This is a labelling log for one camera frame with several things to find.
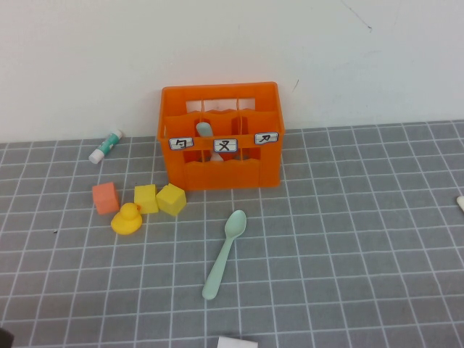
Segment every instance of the orange plastic crate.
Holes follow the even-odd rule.
[[[236,108],[205,109],[218,99],[233,99]],[[253,99],[254,109],[241,107]],[[188,103],[198,110],[188,112]],[[200,137],[200,122],[209,123],[214,136]],[[184,190],[278,186],[284,133],[274,82],[162,90],[158,140],[169,182]],[[224,162],[208,160],[214,148]]]

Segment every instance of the white wall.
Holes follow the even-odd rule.
[[[461,0],[345,2],[0,0],[0,142],[152,135],[203,83],[276,81],[287,128],[464,117]]]

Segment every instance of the crate label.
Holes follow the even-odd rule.
[[[266,143],[275,143],[278,140],[278,133],[256,133],[254,135],[254,143],[256,145],[263,145]]]
[[[215,139],[215,152],[237,152],[239,142],[237,139]]]
[[[182,150],[194,145],[193,138],[171,138],[169,139],[169,146],[171,150]]]

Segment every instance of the yellow foam cube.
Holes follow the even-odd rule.
[[[140,207],[141,214],[159,212],[157,203],[157,187],[155,185],[136,186],[133,202]]]
[[[186,192],[169,183],[157,194],[157,201],[163,212],[176,216],[187,204]]]

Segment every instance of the rubber duck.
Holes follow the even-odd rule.
[[[132,234],[142,226],[142,215],[137,204],[126,203],[111,221],[111,228],[118,234]]]

